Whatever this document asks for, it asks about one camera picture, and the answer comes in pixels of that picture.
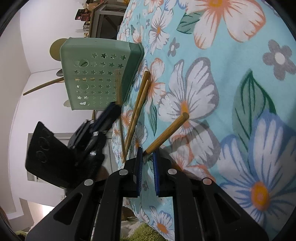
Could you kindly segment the metal spoon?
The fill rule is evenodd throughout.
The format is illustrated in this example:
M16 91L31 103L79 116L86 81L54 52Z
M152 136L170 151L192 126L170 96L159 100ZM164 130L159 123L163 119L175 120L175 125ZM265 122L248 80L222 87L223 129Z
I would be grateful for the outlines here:
M63 76L64 76L64 75L63 75L63 70L60 69L59 71L57 71L56 75L57 75L58 77L63 77Z

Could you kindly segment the white ceramic spoon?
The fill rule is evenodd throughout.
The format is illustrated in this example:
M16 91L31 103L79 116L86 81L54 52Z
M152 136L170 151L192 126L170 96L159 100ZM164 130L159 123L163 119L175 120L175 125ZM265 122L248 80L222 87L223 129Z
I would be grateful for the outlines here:
M68 100L66 100L65 102L64 102L64 104L63 104L65 107L67 107L67 108L70 108L71 107L71 105L70 105L70 101L69 101L69 99Z

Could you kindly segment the green plastic utensil holder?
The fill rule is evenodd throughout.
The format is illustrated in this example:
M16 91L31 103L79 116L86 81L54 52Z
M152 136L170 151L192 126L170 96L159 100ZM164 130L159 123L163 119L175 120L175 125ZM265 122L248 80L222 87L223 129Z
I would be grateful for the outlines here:
M102 38L69 38L60 48L72 110L104 110L129 95L144 57L140 43Z

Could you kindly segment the cream round spatula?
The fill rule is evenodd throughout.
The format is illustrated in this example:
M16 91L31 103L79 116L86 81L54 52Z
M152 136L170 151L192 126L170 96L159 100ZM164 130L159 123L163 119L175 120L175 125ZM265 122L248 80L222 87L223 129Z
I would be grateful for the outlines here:
M67 41L67 38L61 38L56 40L55 42L52 43L49 53L50 56L56 60L56 61L61 61L61 56L60 56L60 49L61 46Z

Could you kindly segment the grey metal table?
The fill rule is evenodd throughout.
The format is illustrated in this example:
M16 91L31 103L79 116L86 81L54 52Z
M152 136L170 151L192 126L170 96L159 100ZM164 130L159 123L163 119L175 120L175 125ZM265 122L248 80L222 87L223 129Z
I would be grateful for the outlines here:
M127 6L115 1L102 1L90 17L88 37L116 40Z

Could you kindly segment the floral blue tablecloth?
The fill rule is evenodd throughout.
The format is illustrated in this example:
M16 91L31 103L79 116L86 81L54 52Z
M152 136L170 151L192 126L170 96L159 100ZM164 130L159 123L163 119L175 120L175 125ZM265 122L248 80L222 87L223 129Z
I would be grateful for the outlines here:
M295 39L267 1L131 1L118 40L144 58L114 125L131 122L142 76L151 86L128 157L177 117L162 145L176 168L211 178L274 239L295 209Z

